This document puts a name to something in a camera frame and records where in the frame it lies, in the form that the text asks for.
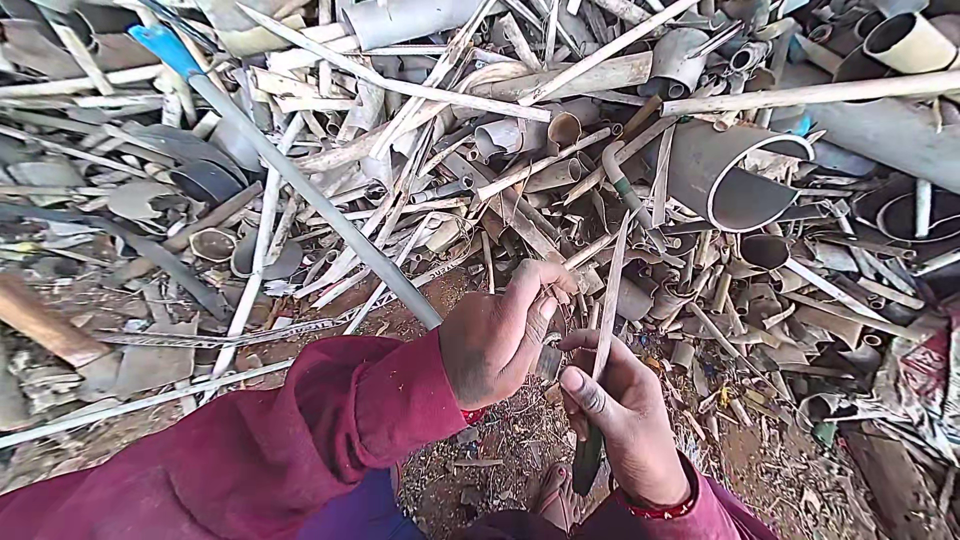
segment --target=woman's right hand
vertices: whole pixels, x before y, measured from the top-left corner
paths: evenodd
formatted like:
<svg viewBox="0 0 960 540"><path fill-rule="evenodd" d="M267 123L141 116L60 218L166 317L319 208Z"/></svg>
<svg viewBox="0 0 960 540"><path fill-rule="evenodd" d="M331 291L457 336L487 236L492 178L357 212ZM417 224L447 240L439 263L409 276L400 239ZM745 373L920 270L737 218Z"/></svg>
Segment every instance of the woman's right hand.
<svg viewBox="0 0 960 540"><path fill-rule="evenodd" d="M564 408L580 440L588 420L603 431L613 477L635 503L670 507L686 501L690 485L674 445L660 380L619 339L598 384L593 366L599 331L579 330L558 344L575 351L560 377Z"/></svg>

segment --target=blue plastic handle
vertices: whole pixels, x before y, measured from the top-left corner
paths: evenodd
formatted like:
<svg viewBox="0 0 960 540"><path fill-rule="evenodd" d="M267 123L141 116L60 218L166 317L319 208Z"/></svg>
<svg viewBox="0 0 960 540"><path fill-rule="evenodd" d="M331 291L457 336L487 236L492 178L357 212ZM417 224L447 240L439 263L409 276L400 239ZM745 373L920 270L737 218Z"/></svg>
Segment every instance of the blue plastic handle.
<svg viewBox="0 0 960 540"><path fill-rule="evenodd" d="M183 46L180 38L169 28L163 25L131 26L127 31L148 51L154 53L163 63L169 65L183 77L189 79L192 75L203 74L197 61L193 60L190 52Z"/></svg>

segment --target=person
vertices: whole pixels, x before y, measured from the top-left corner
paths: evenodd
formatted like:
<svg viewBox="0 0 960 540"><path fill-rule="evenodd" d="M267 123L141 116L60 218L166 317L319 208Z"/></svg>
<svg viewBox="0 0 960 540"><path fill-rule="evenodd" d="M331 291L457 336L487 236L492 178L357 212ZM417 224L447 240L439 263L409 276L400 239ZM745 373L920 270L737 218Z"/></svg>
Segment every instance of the person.
<svg viewBox="0 0 960 540"><path fill-rule="evenodd" d="M524 260L502 296L469 293L419 339L315 341L280 388L228 393L98 467L0 497L0 536L424 538L396 507L390 468L464 429L464 411L513 395L575 292L560 265ZM622 342L602 384L583 371L597 341L576 331L560 343L575 352L560 382L578 436L590 422L606 437L619 487L574 526L569 468L553 466L532 512L482 517L461 536L776 538L676 451L660 382Z"/></svg>

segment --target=fingernail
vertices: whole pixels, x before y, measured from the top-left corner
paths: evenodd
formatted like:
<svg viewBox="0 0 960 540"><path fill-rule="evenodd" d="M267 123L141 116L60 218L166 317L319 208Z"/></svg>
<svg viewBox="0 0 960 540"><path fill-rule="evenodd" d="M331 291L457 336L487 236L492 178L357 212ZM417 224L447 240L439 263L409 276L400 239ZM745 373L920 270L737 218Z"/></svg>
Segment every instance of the fingernail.
<svg viewBox="0 0 960 540"><path fill-rule="evenodd" d="M584 387L584 377L580 374L580 370L567 366L560 374L560 386L567 392L577 392Z"/></svg>
<svg viewBox="0 0 960 540"><path fill-rule="evenodd" d="M540 316L544 319L550 319L553 317L553 314L557 311L557 299L553 297L548 297L543 301L543 304L540 306Z"/></svg>

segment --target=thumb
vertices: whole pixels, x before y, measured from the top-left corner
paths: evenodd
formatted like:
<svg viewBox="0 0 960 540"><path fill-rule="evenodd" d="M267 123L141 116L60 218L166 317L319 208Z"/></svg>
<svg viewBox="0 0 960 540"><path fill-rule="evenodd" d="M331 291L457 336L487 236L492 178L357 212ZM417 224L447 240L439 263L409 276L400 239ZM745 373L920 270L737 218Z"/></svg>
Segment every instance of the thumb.
<svg viewBox="0 0 960 540"><path fill-rule="evenodd" d="M596 380L576 366L567 366L560 375L560 386L597 428L605 434L613 431L620 404Z"/></svg>

